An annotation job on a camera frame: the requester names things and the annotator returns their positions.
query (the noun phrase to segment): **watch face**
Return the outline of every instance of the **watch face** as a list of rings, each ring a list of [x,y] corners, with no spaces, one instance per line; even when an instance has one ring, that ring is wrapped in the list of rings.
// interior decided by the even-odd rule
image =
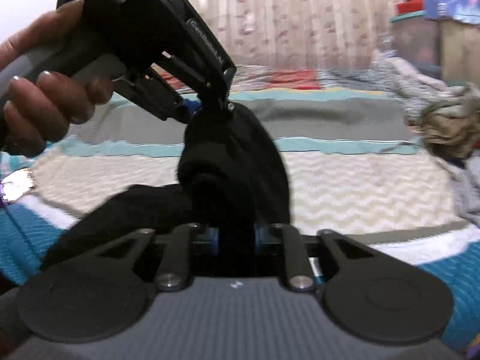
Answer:
[[[35,188],[35,180],[28,168],[15,171],[0,182],[0,196],[3,204],[11,204]]]

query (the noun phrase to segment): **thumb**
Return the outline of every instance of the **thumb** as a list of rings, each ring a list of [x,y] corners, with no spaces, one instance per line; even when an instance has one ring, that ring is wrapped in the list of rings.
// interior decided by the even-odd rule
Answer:
[[[0,43],[0,70],[27,51],[59,40],[70,32],[82,17],[83,2],[70,1],[55,11],[47,12]]]

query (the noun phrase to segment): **gray plastic surface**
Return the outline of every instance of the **gray plastic surface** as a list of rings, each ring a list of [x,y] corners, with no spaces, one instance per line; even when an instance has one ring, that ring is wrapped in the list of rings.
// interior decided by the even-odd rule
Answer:
[[[4,94],[8,91],[8,84],[13,77],[26,76],[35,66],[45,61],[58,50],[61,50],[64,44],[64,42],[59,42],[55,45],[34,49],[25,55],[21,55],[15,59],[15,61],[11,62],[11,64],[0,70],[0,99],[4,98]]]
[[[0,329],[7,334],[7,338],[15,347],[30,337],[16,310],[17,293],[18,288],[14,288],[0,297]]]
[[[359,340],[334,325],[313,296],[289,292],[275,278],[196,278],[182,292],[158,295],[140,321],[114,337],[81,345],[51,343],[33,337],[8,359],[459,358],[436,340],[428,346],[416,347],[388,347]]]
[[[8,91],[9,82],[13,77],[27,76],[35,66],[45,61],[61,48],[61,44],[55,47],[40,47],[25,55],[21,55],[0,71],[0,107],[3,107],[7,101],[6,93]],[[126,70],[123,62],[121,62],[116,56],[112,54],[104,54],[73,75],[73,78],[81,84],[86,84],[96,76],[118,78],[125,74]]]

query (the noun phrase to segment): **bed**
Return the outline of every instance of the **bed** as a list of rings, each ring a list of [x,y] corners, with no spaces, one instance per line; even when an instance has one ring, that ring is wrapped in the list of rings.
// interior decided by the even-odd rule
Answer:
[[[162,74],[195,105],[188,88]],[[253,109],[282,154],[293,224],[309,235],[339,231],[441,278],[455,296],[443,340],[465,347],[480,330],[479,229],[456,216],[448,175],[404,123],[400,102],[385,91],[324,88],[324,76],[240,66],[230,98]],[[38,183],[10,213],[42,256],[61,232],[129,185],[176,182],[183,128],[114,95],[39,157],[3,156],[3,174],[29,166]],[[10,218],[1,213],[0,221],[0,268],[22,283],[38,257]]]

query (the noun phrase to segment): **bolt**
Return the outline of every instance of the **bolt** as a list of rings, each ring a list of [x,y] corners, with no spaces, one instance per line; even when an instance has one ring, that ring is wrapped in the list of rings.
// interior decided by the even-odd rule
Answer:
[[[182,279],[177,274],[161,274],[157,278],[157,284],[162,287],[176,287],[182,282]]]
[[[290,285],[293,288],[297,288],[297,290],[304,290],[314,285],[314,280],[311,277],[304,275],[293,276],[290,279]]]

